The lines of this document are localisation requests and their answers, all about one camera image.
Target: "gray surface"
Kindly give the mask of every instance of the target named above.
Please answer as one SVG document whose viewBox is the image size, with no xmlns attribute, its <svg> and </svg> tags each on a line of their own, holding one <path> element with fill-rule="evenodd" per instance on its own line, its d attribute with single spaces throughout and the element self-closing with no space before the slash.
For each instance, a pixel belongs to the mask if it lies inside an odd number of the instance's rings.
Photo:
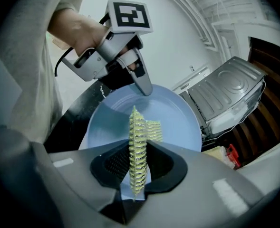
<svg viewBox="0 0 280 228">
<path fill-rule="evenodd" d="M 162 142 L 158 144 L 181 155 L 187 162 L 188 173 L 171 192 L 149 195 L 127 227 L 189 228 L 223 225 L 233 217 L 212 187 L 213 181 L 223 178 L 230 185 L 234 185 L 234 190 L 250 206 L 261 200 L 262 194 L 254 185 L 217 159 L 170 144 Z M 109 189 L 90 186 L 90 183 L 96 180 L 89 174 L 88 166 L 95 155 L 107 151 L 112 146 L 51 154 L 53 161 L 68 157 L 74 159 L 74 163 L 67 165 L 65 169 L 56 169 L 43 145 L 30 144 L 20 133 L 2 128 L 0 129 L 0 147 L 10 148 L 9 151 L 0 149 L 0 173 L 5 174 L 6 170 L 14 174 L 9 176 L 11 183 L 5 184 L 9 184 L 8 189 L 14 191 L 14 197 L 18 201 L 23 201 L 29 209 L 34 209 L 36 212 L 44 210 L 44 214 L 47 214 L 47 207 L 38 205 L 41 201 L 47 200 L 46 197 L 39 200 L 42 192 L 38 189 L 38 183 L 40 185 L 43 183 L 59 211 L 64 227 L 126 227 L 101 215 L 93 208 L 98 199 L 100 199 L 98 202 L 103 201 L 106 205 L 113 198 L 107 195 Z M 25 176 L 24 173 L 29 170 L 31 175 Z M 35 185 L 31 183 L 33 179 L 29 178 L 34 176 L 36 176 Z M 22 189 L 18 187 L 27 187 L 27 191 L 20 193 Z"/>
<path fill-rule="evenodd" d="M 270 222 L 270 224 L 276 223 L 277 227 L 280 227 L 280 225 L 276 222 L 276 219 L 278 219 L 278 216 L 270 215 L 265 216 L 261 213 L 264 212 L 264 214 L 270 214 L 270 206 L 268 206 L 267 209 L 264 209 L 266 205 L 268 205 L 269 202 L 271 202 L 275 196 L 277 195 L 278 190 L 274 190 L 264 196 L 252 209 L 250 209 L 245 214 L 239 216 L 236 219 L 232 219 L 229 222 L 225 223 L 224 225 L 219 226 L 219 228 L 244 228 L 244 227 L 258 227 L 261 225 L 261 222 L 263 224 L 267 224 Z"/>
<path fill-rule="evenodd" d="M 233 57 L 188 92 L 209 121 L 241 100 L 264 76 L 256 66 Z"/>
<path fill-rule="evenodd" d="M 97 53 L 105 59 L 106 62 L 112 61 L 119 52 L 136 36 L 136 33 L 117 33 L 112 28 L 108 30 L 108 33 L 112 32 L 113 36 L 111 40 L 106 39 L 107 35 L 104 36 L 104 40 L 97 47 Z"/>
<path fill-rule="evenodd" d="M 65 228 L 124 227 L 98 213 L 78 193 L 71 189 L 70 183 L 67 184 L 67 181 L 53 166 L 43 145 L 33 144 L 33 150 L 37 157 L 37 170 L 40 172 L 40 176 L 60 212 Z"/>
<path fill-rule="evenodd" d="M 133 72 L 130 71 L 130 75 L 132 77 L 132 79 L 134 80 L 135 85 L 139 88 L 139 90 L 145 95 L 148 96 L 153 92 L 153 86 L 150 82 L 150 78 L 145 66 L 145 62 L 143 60 L 143 57 L 139 51 L 139 49 L 135 48 L 135 51 L 139 57 L 139 59 L 141 60 L 141 67 L 143 67 L 143 70 L 145 72 L 144 75 L 137 77 L 137 75 Z"/>
<path fill-rule="evenodd" d="M 253 184 L 217 159 L 204 153 L 162 142 L 157 143 L 181 155 L 187 162 L 188 172 L 184 180 L 171 192 L 149 195 L 145 204 L 128 224 L 129 227 L 189 228 L 224 224 L 233 219 L 233 216 L 212 186 L 213 181 L 223 178 L 250 207 L 261 200 L 262 194 Z M 105 201 L 103 193 L 107 196 L 109 192 L 105 188 L 92 188 L 89 184 L 83 184 L 95 182 L 94 177 L 88 175 L 86 170 L 89 171 L 87 166 L 90 165 L 90 160 L 98 154 L 97 150 L 100 148 L 103 151 L 106 150 L 105 146 L 102 146 L 50 155 L 53 161 L 68 157 L 74 159 L 73 164 L 67 165 L 65 169 L 58 168 L 58 170 L 73 192 L 85 200 L 90 207 L 94 206 L 97 199 Z M 85 197 L 84 192 L 87 192 L 90 198 Z"/>
<path fill-rule="evenodd" d="M 238 169 L 238 172 L 252 182 L 264 195 L 279 189 L 280 148 L 264 156 L 261 161 Z"/>
<path fill-rule="evenodd" d="M 62 60 L 62 62 L 86 82 L 94 79 L 97 73 L 100 74 L 101 71 L 103 72 L 103 69 L 107 64 L 107 62 L 102 57 L 100 57 L 98 53 L 93 53 L 93 55 L 91 55 L 90 58 L 80 68 L 75 67 L 74 64 L 71 64 L 65 58 Z"/>
<path fill-rule="evenodd" d="M 212 182 L 225 178 L 250 205 L 262 194 L 243 176 L 217 159 L 170 144 L 163 147 L 181 155 L 188 165 L 185 179 L 171 192 L 150 195 L 130 227 L 212 227 L 232 219 Z"/>
<path fill-rule="evenodd" d="M 90 119 L 87 147 L 128 139 L 129 116 L 135 105 L 146 120 L 161 122 L 163 142 L 200 152 L 200 127 L 189 105 L 169 89 L 158 85 L 153 89 L 150 96 L 144 96 L 135 85 L 127 85 L 108 95 Z"/>
<path fill-rule="evenodd" d="M 102 187 L 90 171 L 93 159 L 113 148 L 113 145 L 93 148 L 92 151 L 80 150 L 49 154 L 52 162 L 73 159 L 73 163 L 58 168 L 62 178 L 70 188 L 95 210 L 101 210 L 111 204 L 116 194 L 115 189 Z"/>
</svg>

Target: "metal appliance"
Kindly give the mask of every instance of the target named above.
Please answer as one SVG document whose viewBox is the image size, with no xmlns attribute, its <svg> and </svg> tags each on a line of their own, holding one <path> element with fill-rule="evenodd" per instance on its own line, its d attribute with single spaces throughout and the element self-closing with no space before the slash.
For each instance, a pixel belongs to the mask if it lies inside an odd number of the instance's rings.
<svg viewBox="0 0 280 228">
<path fill-rule="evenodd" d="M 259 210 L 262 193 L 238 172 L 204 153 L 154 141 L 147 142 L 146 200 L 122 200 L 128 143 L 47 154 L 42 144 L 0 127 L 1 210 L 12 202 L 7 218 L 62 228 L 235 227 Z"/>
<path fill-rule="evenodd" d="M 220 137 L 257 108 L 265 75 L 253 64 L 233 57 L 180 94 L 194 111 L 205 141 Z"/>
</svg>

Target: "kitchen counter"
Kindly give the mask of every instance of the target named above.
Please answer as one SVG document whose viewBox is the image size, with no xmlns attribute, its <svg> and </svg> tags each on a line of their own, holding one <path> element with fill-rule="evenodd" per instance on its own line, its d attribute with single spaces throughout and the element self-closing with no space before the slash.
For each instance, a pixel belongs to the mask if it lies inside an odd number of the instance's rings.
<svg viewBox="0 0 280 228">
<path fill-rule="evenodd" d="M 82 93 L 61 117 L 44 143 L 47 152 L 78 150 L 93 112 L 110 92 L 105 84 L 97 80 Z"/>
</svg>

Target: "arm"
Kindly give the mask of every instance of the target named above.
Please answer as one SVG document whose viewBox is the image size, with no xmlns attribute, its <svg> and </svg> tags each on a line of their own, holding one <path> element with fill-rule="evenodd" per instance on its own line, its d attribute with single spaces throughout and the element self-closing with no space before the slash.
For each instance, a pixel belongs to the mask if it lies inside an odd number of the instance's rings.
<svg viewBox="0 0 280 228">
<path fill-rule="evenodd" d="M 77 13 L 82 0 L 61 0 L 48 26 L 48 32 L 73 47 L 80 56 L 87 48 L 96 48 L 108 28 Z M 123 48 L 120 54 L 127 52 Z"/>
<path fill-rule="evenodd" d="M 62 9 L 53 14 L 48 32 L 73 47 L 80 55 L 87 48 L 97 47 L 107 29 L 72 9 Z"/>
</svg>

